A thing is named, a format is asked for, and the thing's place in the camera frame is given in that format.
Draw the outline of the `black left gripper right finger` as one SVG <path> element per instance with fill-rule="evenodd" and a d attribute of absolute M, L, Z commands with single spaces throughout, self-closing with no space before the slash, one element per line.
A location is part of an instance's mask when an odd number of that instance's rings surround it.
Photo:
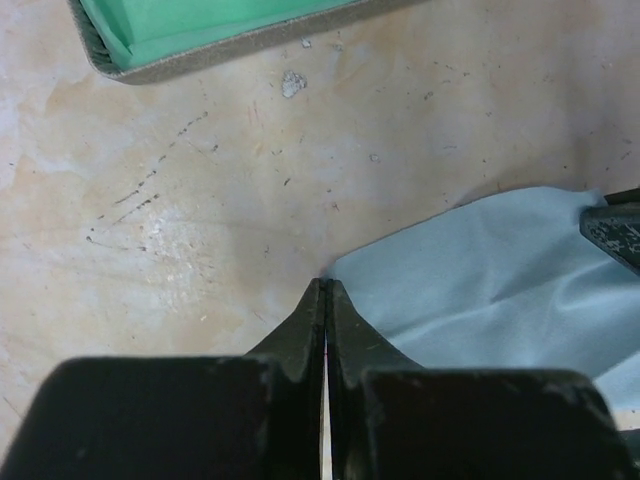
<path fill-rule="evenodd" d="M 584 376 L 425 368 L 325 284 L 337 479 L 635 479 L 639 458 Z"/>

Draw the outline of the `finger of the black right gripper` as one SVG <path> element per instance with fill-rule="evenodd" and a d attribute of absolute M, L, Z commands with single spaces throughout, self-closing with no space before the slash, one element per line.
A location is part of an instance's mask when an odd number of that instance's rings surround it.
<path fill-rule="evenodd" d="M 639 188 L 604 197 L 603 206 L 589 207 L 580 214 L 583 237 L 639 275 Z"/>

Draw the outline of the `light blue cleaning cloth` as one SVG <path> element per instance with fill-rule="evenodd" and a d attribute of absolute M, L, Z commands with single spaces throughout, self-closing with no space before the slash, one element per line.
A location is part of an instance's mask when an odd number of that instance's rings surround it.
<path fill-rule="evenodd" d="M 429 368 L 555 368 L 639 405 L 639 279 L 582 236 L 597 191 L 512 190 L 338 259 L 358 313 Z"/>

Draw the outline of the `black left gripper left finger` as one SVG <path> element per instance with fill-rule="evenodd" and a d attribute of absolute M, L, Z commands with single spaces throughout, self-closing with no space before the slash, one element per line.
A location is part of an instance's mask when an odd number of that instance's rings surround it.
<path fill-rule="evenodd" d="M 40 386 L 5 479 L 317 479 L 324 286 L 241 356 L 84 357 Z"/>

